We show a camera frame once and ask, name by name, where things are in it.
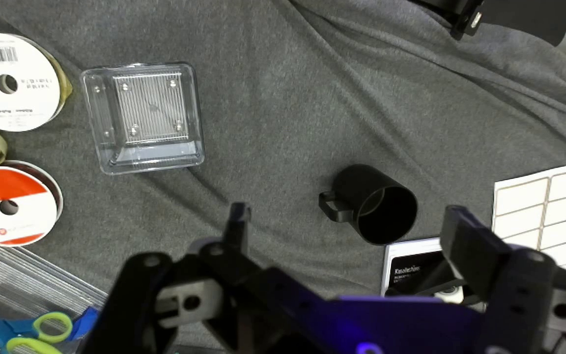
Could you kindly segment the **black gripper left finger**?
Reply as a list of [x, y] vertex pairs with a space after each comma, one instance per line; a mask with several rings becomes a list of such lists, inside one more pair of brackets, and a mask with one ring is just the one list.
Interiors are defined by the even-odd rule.
[[83, 354], [168, 354], [174, 332], [160, 326], [158, 295], [172, 269], [162, 252], [128, 257], [83, 344]]

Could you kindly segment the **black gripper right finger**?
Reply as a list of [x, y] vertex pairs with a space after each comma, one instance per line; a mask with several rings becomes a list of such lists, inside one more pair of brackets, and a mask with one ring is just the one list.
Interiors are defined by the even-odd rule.
[[474, 354], [539, 354], [547, 332], [555, 261], [508, 246], [466, 206], [445, 210], [441, 246], [447, 259], [486, 303]]

